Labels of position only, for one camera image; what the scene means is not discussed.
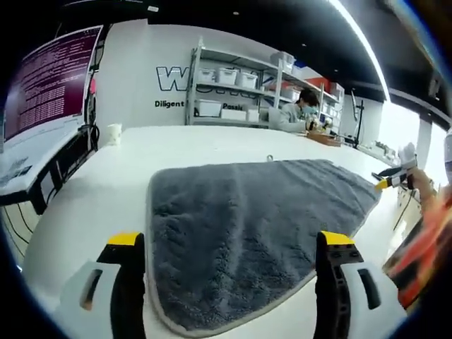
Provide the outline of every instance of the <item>white storage bin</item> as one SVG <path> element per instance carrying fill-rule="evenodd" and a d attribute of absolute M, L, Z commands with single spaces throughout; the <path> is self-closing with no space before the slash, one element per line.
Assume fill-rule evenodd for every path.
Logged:
<path fill-rule="evenodd" d="M 221 119 L 241 120 L 246 121 L 245 111 L 236 111 L 235 109 L 222 109 Z"/>
<path fill-rule="evenodd" d="M 259 121 L 259 111 L 257 109 L 248 109 L 248 121 L 251 122 Z"/>
<path fill-rule="evenodd" d="M 215 69 L 199 69 L 198 81 L 202 83 L 215 82 Z"/>
<path fill-rule="evenodd" d="M 237 74 L 237 81 L 235 84 L 243 88 L 256 89 L 257 76 L 247 72 L 240 72 Z"/>
<path fill-rule="evenodd" d="M 293 102 L 297 101 L 299 98 L 300 91 L 293 86 L 287 86 L 281 88 L 281 97 L 285 97 Z"/>
<path fill-rule="evenodd" d="M 280 59 L 282 60 L 282 70 L 287 73 L 292 73 L 292 68 L 295 63 L 294 56 L 286 52 L 278 52 L 270 56 L 270 62 L 275 66 L 279 66 Z"/>
<path fill-rule="evenodd" d="M 292 75 L 297 79 L 304 79 L 304 70 L 294 65 L 292 67 Z"/>
<path fill-rule="evenodd" d="M 235 85 L 237 73 L 237 69 L 218 69 L 217 83 L 222 83 L 224 85 Z"/>
<path fill-rule="evenodd" d="M 214 100 L 198 100 L 198 117 L 220 117 L 221 102 Z"/>

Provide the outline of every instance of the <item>black ceiling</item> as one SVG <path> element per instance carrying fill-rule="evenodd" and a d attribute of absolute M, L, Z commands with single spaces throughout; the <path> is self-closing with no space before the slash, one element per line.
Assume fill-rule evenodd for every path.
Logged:
<path fill-rule="evenodd" d="M 372 46 L 386 81 L 395 88 L 418 97 L 440 110 L 444 100 L 428 94 L 432 68 L 411 36 L 384 0 L 341 0 Z M 52 39 L 62 22 L 60 32 L 89 25 L 148 17 L 150 23 L 196 25 L 231 32 L 289 52 L 325 77 L 356 87 L 355 82 L 380 84 L 374 67 L 361 42 L 342 16 L 327 0 L 144 0 L 145 5 L 119 0 L 32 1 L 20 8 L 15 37 L 10 45 L 17 51 L 12 58 Z M 158 13 L 146 12 L 148 4 L 158 6 Z M 10 75 L 13 67 L 5 70 Z M 377 91 L 361 89 L 367 97 L 382 99 Z"/>

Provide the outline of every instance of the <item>black cable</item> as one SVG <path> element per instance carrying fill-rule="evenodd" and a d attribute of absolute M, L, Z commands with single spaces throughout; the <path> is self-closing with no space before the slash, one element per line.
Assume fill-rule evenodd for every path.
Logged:
<path fill-rule="evenodd" d="M 412 198 L 412 196 L 414 196 L 414 195 L 415 195 L 415 191 L 411 191 L 410 197 L 408 198 L 407 205 L 405 206 L 405 208 L 402 210 L 402 213 L 401 213 L 400 216 L 398 217 L 397 222 L 396 222 L 395 225 L 394 225 L 393 231 L 396 229 L 398 223 L 400 222 L 400 220 L 402 219 L 403 215 L 405 214 L 405 211 L 407 210 L 408 205 L 410 205 L 411 198 Z"/>
<path fill-rule="evenodd" d="M 23 217 L 22 208 L 20 208 L 19 204 L 17 204 L 17 207 L 19 207 L 20 216 L 22 217 L 25 227 L 28 228 L 28 230 L 31 232 L 31 234 L 33 234 L 33 231 L 31 230 L 31 228 L 28 227 L 28 223 L 25 221 L 25 218 Z"/>
<path fill-rule="evenodd" d="M 17 233 L 16 229 L 15 229 L 14 226 L 13 226 L 13 223 L 11 222 L 11 219 L 10 219 L 10 217 L 9 217 L 8 211 L 6 210 L 5 207 L 3 207 L 3 209 L 4 209 L 4 211 L 5 211 L 6 217 L 8 218 L 9 224 L 11 225 L 11 228 L 13 229 L 14 233 L 16 233 L 16 235 L 17 235 L 19 238 L 21 238 L 24 242 L 26 242 L 27 244 L 29 244 L 29 242 L 28 242 L 27 240 L 25 240 L 20 234 Z"/>
<path fill-rule="evenodd" d="M 19 251 L 19 253 L 21 254 L 21 256 L 24 256 L 23 253 L 22 253 L 22 251 L 20 250 L 19 246 L 18 246 L 17 243 L 14 241 L 14 237 L 13 237 L 13 235 L 11 234 L 11 231 L 9 230 L 8 226 L 5 225 L 5 228 L 6 228 L 6 230 L 8 231 L 9 236 L 11 237 L 11 241 L 13 242 L 14 246 L 17 248 L 17 250 Z"/>

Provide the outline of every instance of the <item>microfiber towel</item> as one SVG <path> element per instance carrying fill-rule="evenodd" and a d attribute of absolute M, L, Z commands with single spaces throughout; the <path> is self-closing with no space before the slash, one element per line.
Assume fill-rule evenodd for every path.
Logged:
<path fill-rule="evenodd" d="M 317 232 L 354 234 L 379 197 L 327 160 L 158 172 L 146 232 L 156 312 L 191 338 L 266 313 L 314 276 Z"/>

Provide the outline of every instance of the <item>ceiling light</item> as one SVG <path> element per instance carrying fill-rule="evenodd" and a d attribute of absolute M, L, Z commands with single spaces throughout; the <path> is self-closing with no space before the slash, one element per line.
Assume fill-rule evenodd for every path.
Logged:
<path fill-rule="evenodd" d="M 379 61 L 377 60 L 376 55 L 375 55 L 372 47 L 370 46 L 369 41 L 367 41 L 367 38 L 364 35 L 364 33 L 362 32 L 361 28 L 359 28 L 355 19 L 353 19 L 353 17 L 350 15 L 350 13 L 348 13 L 347 9 L 341 4 L 340 0 L 326 0 L 326 1 L 329 2 L 331 5 L 333 5 L 333 7 L 341 14 L 341 16 L 345 19 L 345 21 L 347 21 L 347 23 L 350 25 L 350 27 L 352 28 L 352 30 L 356 34 L 356 36 L 358 36 L 358 39 L 364 46 L 364 49 L 366 50 L 367 54 L 369 55 L 369 58 L 371 59 L 373 65 L 374 65 L 376 74 L 378 75 L 378 77 L 380 79 L 381 87 L 383 88 L 386 100 L 388 102 L 391 102 L 391 98 L 389 96 L 388 85 L 386 84 L 386 80 L 384 78 L 383 71 L 381 70 Z"/>

